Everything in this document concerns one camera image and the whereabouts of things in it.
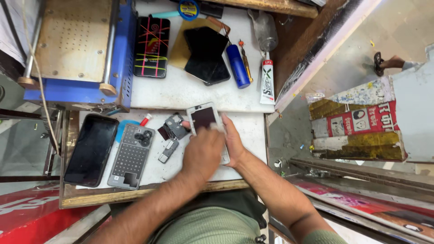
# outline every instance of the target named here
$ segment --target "man's right hand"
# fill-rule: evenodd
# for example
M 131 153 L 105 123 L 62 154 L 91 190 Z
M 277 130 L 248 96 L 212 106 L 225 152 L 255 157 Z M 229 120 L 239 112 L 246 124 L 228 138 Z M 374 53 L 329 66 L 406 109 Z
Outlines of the man's right hand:
M 238 134 L 232 120 L 226 114 L 222 114 L 221 118 L 226 130 L 226 145 L 230 157 L 230 163 L 225 166 L 236 168 L 247 154 L 247 149 L 244 148 L 240 134 Z M 188 121 L 183 121 L 182 126 L 191 127 Z

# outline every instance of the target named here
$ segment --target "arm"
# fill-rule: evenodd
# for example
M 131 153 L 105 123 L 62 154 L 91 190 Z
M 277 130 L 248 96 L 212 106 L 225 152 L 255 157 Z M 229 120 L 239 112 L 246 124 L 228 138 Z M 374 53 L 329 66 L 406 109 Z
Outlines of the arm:
M 271 214 L 288 227 L 297 243 L 315 230 L 334 231 L 301 191 L 244 148 L 232 121 L 225 115 L 222 119 L 227 131 L 229 166 L 256 191 Z
M 205 186 L 219 166 L 223 146 L 223 133 L 199 129 L 185 148 L 181 172 L 114 218 L 89 243 L 144 243 L 165 219 Z

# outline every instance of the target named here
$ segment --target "blue tape roll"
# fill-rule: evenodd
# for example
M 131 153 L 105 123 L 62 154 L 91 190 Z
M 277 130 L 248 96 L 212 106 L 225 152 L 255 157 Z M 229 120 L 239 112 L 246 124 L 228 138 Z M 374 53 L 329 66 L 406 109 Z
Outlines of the blue tape roll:
M 199 5 L 193 0 L 181 0 L 178 12 L 184 20 L 192 21 L 199 15 Z

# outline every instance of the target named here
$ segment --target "cable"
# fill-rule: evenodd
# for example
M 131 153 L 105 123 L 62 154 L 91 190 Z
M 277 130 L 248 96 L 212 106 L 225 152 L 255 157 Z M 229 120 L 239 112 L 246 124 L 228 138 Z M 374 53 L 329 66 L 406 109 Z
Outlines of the cable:
M 27 40 L 27 44 L 29 45 L 30 54 L 33 57 L 33 62 L 35 63 L 36 70 L 38 72 L 38 79 L 39 79 L 39 87 L 41 89 L 42 104 L 44 105 L 45 115 L 47 116 L 47 121 L 48 121 L 48 126 L 50 128 L 50 133 L 51 133 L 51 136 L 53 137 L 54 144 L 56 145 L 56 153 L 57 153 L 57 155 L 60 155 L 59 144 L 57 143 L 57 139 L 56 139 L 56 136 L 54 135 L 53 127 L 51 126 L 50 115 L 48 114 L 47 103 L 45 101 L 44 86 L 42 84 L 41 71 L 39 69 L 39 65 L 38 65 L 38 62 L 37 62 L 36 57 L 35 57 L 35 50 L 33 50 L 33 46 L 30 44 L 29 33 L 27 30 L 25 4 L 26 4 L 26 0 L 23 0 L 22 11 L 23 11 L 24 33 L 26 34 L 26 40 Z

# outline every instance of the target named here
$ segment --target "sticker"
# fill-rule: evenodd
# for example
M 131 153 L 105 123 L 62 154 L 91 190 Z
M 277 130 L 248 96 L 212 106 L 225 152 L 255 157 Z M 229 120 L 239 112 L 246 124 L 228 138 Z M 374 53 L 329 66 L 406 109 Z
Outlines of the sticker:
M 363 131 L 371 129 L 369 125 L 369 116 L 366 108 L 352 112 L 354 131 Z

